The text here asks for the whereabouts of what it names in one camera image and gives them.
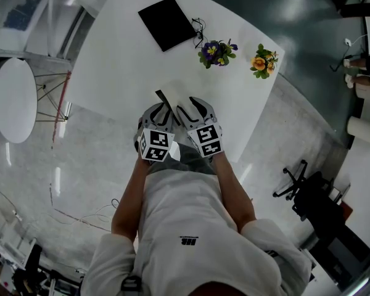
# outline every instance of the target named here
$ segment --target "forearm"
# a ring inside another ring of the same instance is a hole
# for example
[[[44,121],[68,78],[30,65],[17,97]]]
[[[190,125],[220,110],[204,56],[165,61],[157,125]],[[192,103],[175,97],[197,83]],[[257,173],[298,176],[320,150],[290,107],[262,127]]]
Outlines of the forearm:
[[[240,232],[245,224],[256,220],[252,201],[237,180],[224,152],[213,156],[213,164],[220,183],[223,205]]]
[[[133,173],[112,218],[111,232],[121,234],[134,241],[141,216],[144,184],[149,164],[139,157]]]

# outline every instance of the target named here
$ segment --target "desk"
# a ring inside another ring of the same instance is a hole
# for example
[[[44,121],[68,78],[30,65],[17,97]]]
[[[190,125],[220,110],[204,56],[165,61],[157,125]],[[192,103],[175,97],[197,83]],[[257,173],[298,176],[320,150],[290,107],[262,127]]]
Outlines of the desk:
[[[213,106],[223,129],[224,149],[237,162],[255,128],[276,79],[284,51],[244,19],[211,0],[176,0],[188,19],[207,24],[204,35],[239,46],[227,67],[206,70],[193,41],[162,52],[138,11],[161,0],[107,0],[76,61],[66,100],[134,127],[161,89],[170,104],[189,106],[189,96]],[[250,59],[258,45],[277,51],[275,74],[256,79]]]
[[[24,60],[11,58],[0,67],[0,132],[13,143],[29,137],[37,116],[36,82]]]

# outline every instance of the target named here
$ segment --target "gray pants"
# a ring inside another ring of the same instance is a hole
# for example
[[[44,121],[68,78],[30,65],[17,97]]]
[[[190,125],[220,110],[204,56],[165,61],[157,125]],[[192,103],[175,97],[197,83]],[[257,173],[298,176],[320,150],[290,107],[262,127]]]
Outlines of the gray pants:
[[[202,158],[196,149],[192,147],[182,144],[178,145],[179,152],[181,154],[179,161],[173,159],[170,154],[168,154],[164,162],[153,163],[148,170],[148,174],[150,175],[162,170],[172,169],[205,173],[206,175],[215,175],[208,158]]]

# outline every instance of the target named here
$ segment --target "eyeglasses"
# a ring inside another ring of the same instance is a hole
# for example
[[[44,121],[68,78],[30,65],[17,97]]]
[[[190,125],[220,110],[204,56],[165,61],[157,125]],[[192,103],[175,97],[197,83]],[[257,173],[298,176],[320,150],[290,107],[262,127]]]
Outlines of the eyeglasses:
[[[195,46],[195,48],[203,48],[203,42],[208,42],[207,37],[203,34],[203,31],[206,27],[205,22],[201,18],[193,18],[192,27],[197,33],[197,35],[193,39],[193,45]]]

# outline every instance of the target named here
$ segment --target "white sleeve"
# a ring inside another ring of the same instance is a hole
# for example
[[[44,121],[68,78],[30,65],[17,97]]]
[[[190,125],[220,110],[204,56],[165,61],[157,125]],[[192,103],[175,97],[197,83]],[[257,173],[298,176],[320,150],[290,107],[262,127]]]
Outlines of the white sleeve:
[[[105,234],[94,252],[81,286],[81,296],[117,296],[133,270],[136,253],[125,236]]]
[[[250,221],[241,229],[241,235],[265,252],[276,252],[293,268],[293,275],[298,276],[298,279],[292,277],[290,280],[293,279],[293,281],[287,281],[287,283],[293,285],[294,281],[298,282],[294,294],[301,293],[305,289],[310,280],[311,260],[294,246],[272,220]],[[279,267],[280,269],[288,268],[280,264]],[[287,273],[281,271],[281,275],[283,281],[288,278]]]

